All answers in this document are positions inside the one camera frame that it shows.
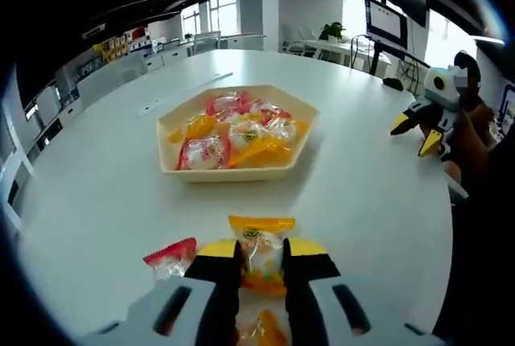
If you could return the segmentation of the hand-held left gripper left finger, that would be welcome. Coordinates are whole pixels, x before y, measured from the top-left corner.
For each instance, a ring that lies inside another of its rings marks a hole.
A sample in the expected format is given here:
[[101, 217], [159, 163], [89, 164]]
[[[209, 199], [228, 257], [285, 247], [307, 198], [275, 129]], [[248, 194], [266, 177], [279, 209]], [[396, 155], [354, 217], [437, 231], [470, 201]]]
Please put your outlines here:
[[86, 336], [87, 345], [234, 345], [241, 247], [207, 244], [186, 274], [170, 276], [131, 303], [124, 321]]

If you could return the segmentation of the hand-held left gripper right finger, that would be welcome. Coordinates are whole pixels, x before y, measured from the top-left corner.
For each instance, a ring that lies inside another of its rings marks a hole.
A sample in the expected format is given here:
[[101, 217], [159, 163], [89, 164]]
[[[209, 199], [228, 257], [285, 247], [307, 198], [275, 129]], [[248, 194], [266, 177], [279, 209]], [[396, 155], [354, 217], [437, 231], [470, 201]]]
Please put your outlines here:
[[327, 250], [284, 240], [282, 268], [293, 345], [436, 345], [394, 313], [392, 299], [363, 278], [342, 275]]

